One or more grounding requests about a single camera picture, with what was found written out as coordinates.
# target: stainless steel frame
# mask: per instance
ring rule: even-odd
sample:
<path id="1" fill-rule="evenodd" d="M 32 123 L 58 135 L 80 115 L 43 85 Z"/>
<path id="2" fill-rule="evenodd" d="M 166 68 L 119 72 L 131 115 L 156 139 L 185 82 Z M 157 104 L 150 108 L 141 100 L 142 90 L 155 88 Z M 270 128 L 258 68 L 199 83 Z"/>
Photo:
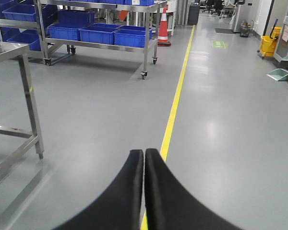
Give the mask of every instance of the stainless steel frame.
<path id="1" fill-rule="evenodd" d="M 117 51 L 126 51 L 126 52 L 135 52 L 135 53 L 144 53 L 144 67 L 143 71 L 141 73 L 141 76 L 143 79 L 146 78 L 148 73 L 148 52 L 149 50 L 154 47 L 154 56 L 153 56 L 153 63 L 156 64 L 157 62 L 157 47 L 158 42 L 157 39 L 154 39 L 152 41 L 149 40 L 149 17 L 150 13 L 153 13 L 155 11 L 158 12 L 157 14 L 157 22 L 159 22 L 160 19 L 160 8 L 163 8 L 167 4 L 167 0 L 165 1 L 158 1 L 156 4 L 152 6 L 135 6 L 135 5 L 117 5 L 117 4 L 105 4 L 105 3 L 94 3 L 94 2 L 81 2 L 81 1 L 68 1 L 68 0 L 35 0 L 37 3 L 37 6 L 39 7 L 39 11 L 41 14 L 41 4 L 51 4 L 51 5 L 62 5 L 62 6 L 76 6 L 76 7 L 84 7 L 84 8 L 96 8 L 96 9 L 107 9 L 107 10 L 125 10 L 130 12 L 141 12 L 143 13 L 144 17 L 144 23 L 146 27 L 146 33 L 145 33 L 145 47 L 144 48 L 137 48 L 137 47 L 127 47 L 127 46 L 116 46 L 116 45 L 107 45 L 107 44 L 99 44 L 99 43 L 88 43 L 88 42 L 79 42 L 79 41 L 71 41 L 71 40 L 63 40 L 63 39 L 53 39 L 53 38 L 45 38 L 45 34 L 42 30 L 42 40 L 44 42 L 44 47 L 48 47 L 47 43 L 54 44 L 55 47 L 50 48 L 45 51 L 45 64 L 50 66 L 51 63 L 57 62 L 59 60 L 64 59 L 64 57 L 60 57 L 54 61 L 51 60 L 50 55 L 59 48 L 61 45 L 67 45 L 68 53 L 75 53 L 75 47 L 74 46 L 85 46 L 85 47 L 91 47 L 91 48 L 101 48 L 101 49 L 110 49 L 110 50 L 117 50 Z M 43 27 L 43 21 L 42 18 L 40 18 L 40 25 L 41 28 Z M 159 29 L 159 23 L 156 25 L 156 34 L 158 34 Z"/>
<path id="2" fill-rule="evenodd" d="M 41 58 L 43 59 L 45 57 L 45 51 L 48 50 L 48 45 L 43 42 L 42 33 L 44 32 L 44 29 L 42 30 L 41 24 L 39 23 L 39 15 L 38 12 L 38 6 L 37 2 L 35 2 L 35 9 L 36 9 L 36 21 L 37 22 L 23 22 L 23 21 L 16 21 L 16 20 L 7 20 L 7 19 L 0 19 L 0 41 L 3 41 L 2 39 L 2 31 L 1 27 L 12 27 L 12 28 L 22 28 L 22 29 L 28 29 L 28 30 L 38 30 L 39 34 L 39 40 L 41 43 L 41 51 L 28 51 L 27 55 L 30 58 Z"/>
<path id="3" fill-rule="evenodd" d="M 14 151 L 7 159 L 5 159 L 0 164 L 0 176 L 2 176 L 4 171 L 9 169 L 14 163 L 16 163 L 18 159 L 22 155 L 24 155 L 33 145 L 35 145 L 36 153 L 39 155 L 39 158 L 43 159 L 44 146 L 41 129 L 39 126 L 39 119 L 34 96 L 34 88 L 31 81 L 28 57 L 26 54 L 26 52 L 28 51 L 28 45 L 0 42 L 0 62 L 3 62 L 10 58 L 18 58 L 21 78 L 24 87 L 24 94 L 32 128 L 32 131 L 26 131 L 16 128 L 0 126 L 0 134 L 27 138 L 27 140 L 16 151 Z"/>
<path id="4" fill-rule="evenodd" d="M 61 40 L 61 39 L 52 39 L 46 38 L 45 29 L 44 29 L 44 21 L 42 15 L 42 4 L 51 4 L 51 5 L 63 5 L 63 6 L 76 6 L 76 7 L 84 7 L 84 8 L 96 8 L 96 9 L 107 9 L 107 10 L 125 10 L 130 12 L 140 12 L 143 14 L 143 24 L 146 27 L 145 34 L 145 47 L 137 48 L 137 47 L 127 47 L 127 46 L 114 46 L 114 45 L 106 45 L 106 44 L 98 44 L 98 43 L 86 43 L 86 42 L 78 42 L 78 41 L 70 41 L 70 40 Z M 81 1 L 69 1 L 69 0 L 34 0 L 34 6 L 36 10 L 36 22 L 23 22 L 23 21 L 15 21 L 15 20 L 6 20 L 0 19 L 0 28 L 3 26 L 13 27 L 13 28 L 23 28 L 23 29 L 36 29 L 39 35 L 39 41 L 41 46 L 41 51 L 28 51 L 27 54 L 31 58 L 42 58 L 44 63 L 47 66 L 58 62 L 70 55 L 75 53 L 74 46 L 85 46 L 91 48 L 101 48 L 101 49 L 110 49 L 117 51 L 127 51 L 127 52 L 135 52 L 135 53 L 143 53 L 144 61 L 143 61 L 143 71 L 141 73 L 142 78 L 145 79 L 148 73 L 148 52 L 154 46 L 154 56 L 153 63 L 157 62 L 157 47 L 158 42 L 157 39 L 150 41 L 149 40 L 149 18 L 150 14 L 153 12 L 157 13 L 157 25 L 156 25 L 156 34 L 158 34 L 159 22 L 160 22 L 160 8 L 164 8 L 167 4 L 167 0 L 164 1 L 156 1 L 156 4 L 152 6 L 136 6 L 136 5 L 117 5 L 117 4 L 105 4 L 105 3 L 94 3 L 94 2 L 81 2 Z M 0 29 L 0 40 L 2 40 L 2 32 Z M 51 55 L 59 49 L 62 45 L 67 45 L 67 55 L 64 55 L 55 60 L 51 59 Z"/>

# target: floor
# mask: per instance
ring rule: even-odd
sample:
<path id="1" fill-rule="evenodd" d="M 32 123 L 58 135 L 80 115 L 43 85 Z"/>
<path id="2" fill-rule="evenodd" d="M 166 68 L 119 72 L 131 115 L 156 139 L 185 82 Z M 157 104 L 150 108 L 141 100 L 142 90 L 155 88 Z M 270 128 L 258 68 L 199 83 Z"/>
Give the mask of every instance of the floor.
<path id="1" fill-rule="evenodd" d="M 240 227 L 288 230 L 288 83 L 266 76 L 275 67 L 255 37 L 215 33 L 228 24 L 200 16 L 167 164 Z M 160 149 L 191 29 L 175 29 L 146 80 L 131 53 L 77 48 L 54 66 L 30 64 L 45 159 L 29 151 L 0 183 L 0 230 L 59 225 L 107 187 L 130 149 Z M 28 129 L 17 68 L 0 64 L 0 125 Z M 0 161 L 21 142 L 0 136 Z"/>

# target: wall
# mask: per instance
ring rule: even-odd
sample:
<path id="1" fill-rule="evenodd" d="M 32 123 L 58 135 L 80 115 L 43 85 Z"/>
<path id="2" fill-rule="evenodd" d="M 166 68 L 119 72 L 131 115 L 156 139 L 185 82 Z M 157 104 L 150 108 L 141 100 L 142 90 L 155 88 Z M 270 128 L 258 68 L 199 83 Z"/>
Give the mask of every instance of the wall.
<path id="1" fill-rule="evenodd" d="M 266 35 L 269 35 L 271 33 L 271 30 L 272 30 L 272 27 L 274 25 L 276 18 L 278 18 L 278 23 L 276 26 L 278 27 L 283 26 L 283 21 L 286 16 L 287 6 L 288 6 L 288 0 L 274 0 L 268 28 L 265 33 Z"/>
<path id="2" fill-rule="evenodd" d="M 177 0 L 176 24 L 185 25 L 189 15 L 189 5 L 194 0 Z"/>
<path id="3" fill-rule="evenodd" d="M 264 28 L 269 15 L 271 2 L 272 0 L 258 0 L 257 14 L 254 20 L 254 31 L 260 36 L 264 35 Z"/>

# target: blue plastic bin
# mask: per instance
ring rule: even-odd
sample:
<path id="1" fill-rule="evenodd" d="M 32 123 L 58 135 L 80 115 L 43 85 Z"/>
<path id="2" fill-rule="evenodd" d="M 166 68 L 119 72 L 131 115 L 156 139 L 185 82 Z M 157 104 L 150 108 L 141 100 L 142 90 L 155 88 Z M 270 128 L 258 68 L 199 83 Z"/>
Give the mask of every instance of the blue plastic bin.
<path id="1" fill-rule="evenodd" d="M 18 4 L 3 11 L 6 19 L 19 20 L 19 21 L 36 21 L 36 13 L 34 6 Z"/>
<path id="2" fill-rule="evenodd" d="M 125 0 L 100 0 L 101 3 L 124 5 Z"/>
<path id="3" fill-rule="evenodd" d="M 132 5 L 132 0 L 125 0 L 125 5 Z M 140 0 L 140 6 L 154 5 L 154 0 Z"/>
<path id="4" fill-rule="evenodd" d="M 66 24 L 54 24 L 49 26 L 50 37 L 58 39 L 66 39 L 73 41 L 80 41 L 79 29 L 83 26 L 79 25 L 66 25 Z"/>
<path id="5" fill-rule="evenodd" d="M 73 1 L 100 2 L 99 0 L 73 0 Z"/>
<path id="6" fill-rule="evenodd" d="M 33 0 L 23 0 L 19 4 L 23 5 L 34 5 Z M 43 14 L 45 14 L 47 17 L 49 15 L 52 15 L 58 11 L 58 7 L 56 5 L 45 5 L 43 4 Z"/>
<path id="7" fill-rule="evenodd" d="M 105 24 L 105 23 L 95 23 L 93 26 L 105 27 L 105 28 L 119 28 L 121 25 Z"/>
<path id="8" fill-rule="evenodd" d="M 119 46 L 145 47 L 145 34 L 138 30 L 121 30 L 114 32 L 114 44 Z"/>
<path id="9" fill-rule="evenodd" d="M 9 1 L 2 1 L 4 3 L 0 3 L 0 18 L 4 18 L 4 14 L 2 13 L 2 11 L 12 7 L 12 6 L 16 6 L 17 4 L 17 0 L 9 0 Z"/>
<path id="10" fill-rule="evenodd" d="M 82 28 L 80 31 L 80 38 L 83 42 L 94 42 L 103 44 L 114 44 L 114 32 L 116 28 L 106 28 L 99 26 L 88 26 Z"/>
<path id="11" fill-rule="evenodd" d="M 43 17 L 47 18 L 54 14 L 57 6 L 45 5 L 43 6 Z M 36 22 L 36 12 L 33 5 L 18 4 L 2 12 L 6 19 Z"/>
<path id="12" fill-rule="evenodd" d="M 62 10 L 58 11 L 61 24 L 86 26 L 94 23 L 95 12 Z"/>
<path id="13" fill-rule="evenodd" d="M 9 27 L 3 27 L 3 41 L 7 41 L 9 38 L 17 35 L 20 33 L 19 29 L 16 28 L 9 28 Z"/>
<path id="14" fill-rule="evenodd" d="M 47 18 L 43 18 L 44 20 L 44 26 L 45 27 L 48 27 L 50 26 L 51 24 L 53 24 L 54 22 L 56 22 L 58 19 L 58 15 L 57 14 L 53 14 L 51 15 L 50 17 L 47 17 Z"/>
<path id="15" fill-rule="evenodd" d="M 38 35 L 36 34 L 20 33 L 8 39 L 7 41 L 28 44 L 30 46 L 30 50 L 40 51 L 39 38 L 38 38 Z"/>
<path id="16" fill-rule="evenodd" d="M 141 27 L 141 26 L 133 26 L 133 25 L 123 25 L 120 27 L 122 30 L 138 30 L 138 31 L 143 31 L 145 34 L 146 28 Z M 149 39 L 153 38 L 153 28 L 149 28 Z"/>

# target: traffic cone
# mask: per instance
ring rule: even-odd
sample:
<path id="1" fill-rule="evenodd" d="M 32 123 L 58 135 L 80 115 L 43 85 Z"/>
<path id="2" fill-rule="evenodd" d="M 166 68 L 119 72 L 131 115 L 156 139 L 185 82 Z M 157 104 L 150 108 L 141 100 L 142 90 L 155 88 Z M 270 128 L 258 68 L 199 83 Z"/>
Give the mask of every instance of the traffic cone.
<path id="1" fill-rule="evenodd" d="M 171 46 L 172 43 L 168 41 L 168 21 L 167 21 L 167 9 L 163 8 L 161 17 L 161 24 L 158 35 L 158 46 Z"/>

